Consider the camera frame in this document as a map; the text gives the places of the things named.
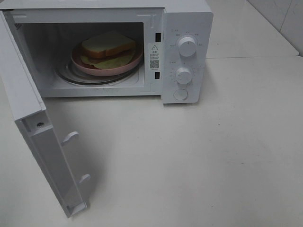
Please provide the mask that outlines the white round door button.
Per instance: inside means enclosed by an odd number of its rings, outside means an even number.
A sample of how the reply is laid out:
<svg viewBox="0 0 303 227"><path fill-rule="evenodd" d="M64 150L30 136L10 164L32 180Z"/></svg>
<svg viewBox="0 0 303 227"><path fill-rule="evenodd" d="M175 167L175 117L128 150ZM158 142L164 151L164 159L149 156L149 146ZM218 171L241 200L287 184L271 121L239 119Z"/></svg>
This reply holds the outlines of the white round door button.
<svg viewBox="0 0 303 227"><path fill-rule="evenodd" d="M185 89L178 89L174 92L174 98L178 101L186 100L188 92Z"/></svg>

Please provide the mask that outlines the pink round plate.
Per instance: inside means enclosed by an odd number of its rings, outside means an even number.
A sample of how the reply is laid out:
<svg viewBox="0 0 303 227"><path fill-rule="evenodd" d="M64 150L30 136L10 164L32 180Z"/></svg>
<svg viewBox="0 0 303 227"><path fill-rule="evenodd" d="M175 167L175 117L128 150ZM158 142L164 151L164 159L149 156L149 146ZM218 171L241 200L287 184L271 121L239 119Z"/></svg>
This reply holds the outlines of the pink round plate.
<svg viewBox="0 0 303 227"><path fill-rule="evenodd" d="M136 48L119 53L117 56L97 60L83 55L80 45L73 48L71 61L80 71L92 76L115 76L126 73L139 65L143 58L143 47L137 44Z"/></svg>

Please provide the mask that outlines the white bread sandwich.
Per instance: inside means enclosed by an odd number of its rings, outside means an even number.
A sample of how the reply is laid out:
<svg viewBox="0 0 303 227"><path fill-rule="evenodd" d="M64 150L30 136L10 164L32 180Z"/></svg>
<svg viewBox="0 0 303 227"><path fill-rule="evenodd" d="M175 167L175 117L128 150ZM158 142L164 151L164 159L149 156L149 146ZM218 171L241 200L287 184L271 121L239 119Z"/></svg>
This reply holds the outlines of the white bread sandwich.
<svg viewBox="0 0 303 227"><path fill-rule="evenodd" d="M135 55L136 42L111 31L83 41L80 50L80 59L84 64L108 70L127 65Z"/></svg>

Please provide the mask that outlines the white microwave door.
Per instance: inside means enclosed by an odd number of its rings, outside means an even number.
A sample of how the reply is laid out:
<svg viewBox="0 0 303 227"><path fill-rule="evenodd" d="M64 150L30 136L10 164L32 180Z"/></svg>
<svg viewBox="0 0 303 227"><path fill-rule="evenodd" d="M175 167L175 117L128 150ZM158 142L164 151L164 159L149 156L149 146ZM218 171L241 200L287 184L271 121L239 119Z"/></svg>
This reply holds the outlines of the white microwave door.
<svg viewBox="0 0 303 227"><path fill-rule="evenodd" d="M63 147L78 132L59 140L46 106L34 83L15 39L16 27L7 11L0 12L0 75L15 124L42 170L65 215L71 217L87 208L80 192L84 175L76 180Z"/></svg>

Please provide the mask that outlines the white warning label sticker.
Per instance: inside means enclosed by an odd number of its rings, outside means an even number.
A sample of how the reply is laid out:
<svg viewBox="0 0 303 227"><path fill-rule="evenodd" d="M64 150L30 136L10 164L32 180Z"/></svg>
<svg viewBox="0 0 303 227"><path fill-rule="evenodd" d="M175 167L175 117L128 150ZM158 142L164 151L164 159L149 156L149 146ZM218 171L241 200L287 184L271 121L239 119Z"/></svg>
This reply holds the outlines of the white warning label sticker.
<svg viewBox="0 0 303 227"><path fill-rule="evenodd" d="M161 42L148 43L148 67L150 70L159 70L162 62L163 45Z"/></svg>

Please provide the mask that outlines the white upper power knob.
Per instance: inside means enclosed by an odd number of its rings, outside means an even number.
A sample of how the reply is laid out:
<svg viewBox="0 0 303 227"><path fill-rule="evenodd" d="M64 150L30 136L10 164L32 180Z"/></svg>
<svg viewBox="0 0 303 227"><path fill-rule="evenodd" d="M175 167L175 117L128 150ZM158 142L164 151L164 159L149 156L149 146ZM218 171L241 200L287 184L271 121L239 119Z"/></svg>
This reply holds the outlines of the white upper power knob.
<svg viewBox="0 0 303 227"><path fill-rule="evenodd" d="M177 41L179 54L183 57L190 57L195 54L197 40L192 35L184 35Z"/></svg>

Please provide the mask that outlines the glass microwave turntable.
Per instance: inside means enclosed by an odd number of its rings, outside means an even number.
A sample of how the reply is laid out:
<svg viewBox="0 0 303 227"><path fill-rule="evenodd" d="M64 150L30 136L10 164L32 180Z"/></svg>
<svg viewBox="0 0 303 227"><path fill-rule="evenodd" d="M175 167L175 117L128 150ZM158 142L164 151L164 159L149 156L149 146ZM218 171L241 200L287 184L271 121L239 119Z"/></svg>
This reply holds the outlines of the glass microwave turntable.
<svg viewBox="0 0 303 227"><path fill-rule="evenodd" d="M126 73L118 74L115 76L107 76L107 77L92 76L80 71L73 65L71 61L71 53L70 53L70 55L65 55L62 56L60 59L58 59L55 62L53 70L57 74L57 76L61 77L62 79L66 80L69 83L79 86L94 86L94 85L104 85L104 84L110 84L117 81L121 81L135 74L140 66L141 66L141 62L134 69Z"/></svg>

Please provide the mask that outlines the white microwave oven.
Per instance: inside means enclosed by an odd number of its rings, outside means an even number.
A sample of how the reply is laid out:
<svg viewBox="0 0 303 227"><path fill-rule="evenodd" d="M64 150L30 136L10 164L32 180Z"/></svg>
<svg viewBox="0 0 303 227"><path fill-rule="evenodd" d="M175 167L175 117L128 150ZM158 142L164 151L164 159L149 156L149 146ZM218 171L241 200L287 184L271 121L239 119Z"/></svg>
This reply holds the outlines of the white microwave oven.
<svg viewBox="0 0 303 227"><path fill-rule="evenodd" d="M143 22L144 86L96 85L83 88L58 87L42 90L45 97L161 96L163 103L195 103L199 100L213 13L204 0L3 0L0 11L7 11L14 22ZM184 35L197 40L195 54L183 57L177 41ZM161 42L159 70L148 67L148 43ZM192 70L193 78L182 85L176 81L181 67ZM178 101L174 92L185 89L186 100Z"/></svg>

